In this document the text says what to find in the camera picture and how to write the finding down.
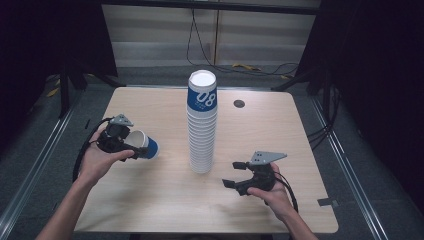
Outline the person's left hand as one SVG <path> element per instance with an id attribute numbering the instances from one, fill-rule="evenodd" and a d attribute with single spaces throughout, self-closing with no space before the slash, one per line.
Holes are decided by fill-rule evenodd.
<path id="1" fill-rule="evenodd" d="M 90 138 L 89 146 L 82 158 L 77 182 L 94 186 L 115 162 L 134 155 L 133 150 L 123 150 L 116 153 L 107 153 L 101 150 L 96 143 L 101 132 L 102 129 L 97 130 Z"/>

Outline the black metal stand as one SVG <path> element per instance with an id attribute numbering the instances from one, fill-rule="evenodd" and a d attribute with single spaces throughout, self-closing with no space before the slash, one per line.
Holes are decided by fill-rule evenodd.
<path id="1" fill-rule="evenodd" d="M 102 74 L 99 70 L 91 67 L 88 64 L 81 63 L 74 58 L 66 60 L 62 65 L 60 72 L 60 95 L 61 95 L 61 111 L 60 118 L 63 118 L 70 110 L 70 95 L 69 83 L 72 83 L 76 90 L 85 90 L 88 82 L 85 79 L 85 74 L 92 74 L 94 77 L 100 79 L 102 82 L 111 87 L 125 87 L 125 84 L 112 80 L 110 77 Z"/>
<path id="2" fill-rule="evenodd" d="M 319 70 L 320 70 L 319 67 L 314 67 L 310 70 L 307 70 L 301 74 L 296 75 L 295 77 L 291 78 L 290 80 L 288 80 L 286 83 L 282 85 L 271 87 L 270 90 L 275 92 L 284 92 L 290 87 L 294 86 L 295 84 L 310 81 L 312 77 L 319 72 Z"/>

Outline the stack of paper cups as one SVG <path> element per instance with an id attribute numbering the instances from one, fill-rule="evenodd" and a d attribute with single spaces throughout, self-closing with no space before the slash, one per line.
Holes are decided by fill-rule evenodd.
<path id="1" fill-rule="evenodd" d="M 207 173 L 213 165 L 217 109 L 216 76 L 208 70 L 193 72 L 188 79 L 186 112 L 189 160 L 196 173 Z"/>

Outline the metal floor rail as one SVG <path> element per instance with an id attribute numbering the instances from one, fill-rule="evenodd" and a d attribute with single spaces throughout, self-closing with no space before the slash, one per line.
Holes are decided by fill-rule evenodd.
<path id="1" fill-rule="evenodd" d="M 368 228 L 374 240 L 389 240 L 388 235 L 380 221 L 378 214 L 372 206 L 367 194 L 365 193 L 358 176 L 356 175 L 346 152 L 339 141 L 339 138 L 334 130 L 329 128 L 329 124 L 324 117 L 324 109 L 320 101 L 316 97 L 311 98 L 314 110 L 318 116 L 320 124 L 326 130 L 328 142 L 336 156 L 340 168 L 347 180 L 355 201 L 366 221 Z"/>
<path id="2" fill-rule="evenodd" d="M 4 212 L 0 215 L 0 240 L 7 240 L 12 229 L 14 228 L 17 219 L 23 211 L 33 189 L 35 188 L 38 180 L 48 164 L 50 156 L 55 150 L 63 132 L 65 131 L 76 105 L 80 102 L 83 90 L 77 90 L 73 98 L 73 102 L 70 104 L 68 110 L 65 111 L 64 115 L 59 118 L 48 139 L 46 140 L 42 150 L 38 154 L 35 162 L 31 166 L 31 169 L 27 173 L 25 179 L 21 183 L 17 192 L 5 208 Z"/>

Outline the blue white paper cup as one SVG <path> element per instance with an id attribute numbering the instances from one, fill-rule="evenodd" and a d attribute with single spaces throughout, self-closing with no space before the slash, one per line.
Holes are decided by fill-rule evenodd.
<path id="1" fill-rule="evenodd" d="M 141 130 L 131 132 L 124 140 L 124 143 L 134 148 L 146 147 L 148 153 L 147 157 L 143 159 L 153 159 L 159 154 L 159 145 L 157 142 Z"/>

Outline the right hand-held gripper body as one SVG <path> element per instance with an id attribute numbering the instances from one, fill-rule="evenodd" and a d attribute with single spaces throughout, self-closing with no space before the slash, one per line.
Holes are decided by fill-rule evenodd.
<path id="1" fill-rule="evenodd" d="M 249 170 L 253 173 L 253 177 L 248 180 L 236 182 L 235 190 L 240 196 L 247 195 L 250 187 L 259 188 L 269 191 L 275 184 L 275 176 L 270 164 L 274 161 L 283 159 L 286 153 L 255 151 L 249 163 Z"/>

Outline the black curtain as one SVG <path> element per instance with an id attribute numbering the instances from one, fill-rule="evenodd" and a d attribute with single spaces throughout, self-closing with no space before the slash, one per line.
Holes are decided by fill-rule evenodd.
<path id="1" fill-rule="evenodd" d="M 90 0 L 0 0 L 0 151 L 10 145 L 66 63 L 117 74 L 102 5 Z"/>
<path id="2" fill-rule="evenodd" d="M 298 70 L 316 66 L 424 214 L 424 0 L 321 0 Z"/>

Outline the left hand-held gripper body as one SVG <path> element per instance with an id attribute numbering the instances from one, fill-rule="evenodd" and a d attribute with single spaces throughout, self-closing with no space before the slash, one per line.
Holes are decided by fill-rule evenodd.
<path id="1" fill-rule="evenodd" d="M 132 126 L 133 123 L 124 114 L 110 118 L 106 128 L 97 139 L 98 147 L 107 153 L 133 150 L 132 146 L 125 143 Z"/>

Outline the grey tape strip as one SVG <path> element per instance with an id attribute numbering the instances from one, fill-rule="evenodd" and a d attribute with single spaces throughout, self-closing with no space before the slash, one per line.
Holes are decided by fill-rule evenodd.
<path id="1" fill-rule="evenodd" d="M 323 198 L 323 199 L 318 199 L 317 200 L 318 204 L 323 207 L 323 206 L 331 206 L 333 208 L 338 207 L 339 204 L 337 202 L 336 199 L 333 198 Z"/>

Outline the person's right hand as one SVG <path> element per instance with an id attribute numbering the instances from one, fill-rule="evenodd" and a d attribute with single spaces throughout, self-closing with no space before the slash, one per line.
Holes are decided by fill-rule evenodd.
<path id="1" fill-rule="evenodd" d="M 269 191 L 264 191 L 258 188 L 250 187 L 247 192 L 250 195 L 264 200 L 271 208 L 276 218 L 287 224 L 290 217 L 293 217 L 296 211 L 290 203 L 285 186 L 282 184 L 279 167 L 275 163 L 270 166 L 276 178 L 273 188 Z"/>

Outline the black horizontal bar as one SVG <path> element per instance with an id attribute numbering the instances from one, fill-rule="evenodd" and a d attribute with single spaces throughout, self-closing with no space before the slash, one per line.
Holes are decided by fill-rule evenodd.
<path id="1" fill-rule="evenodd" d="M 255 13 L 279 13 L 294 15 L 318 15 L 321 10 L 313 7 L 276 6 L 247 3 L 226 3 L 199 0 L 97 0 L 101 4 L 119 6 L 143 6 L 181 9 L 238 11 Z"/>

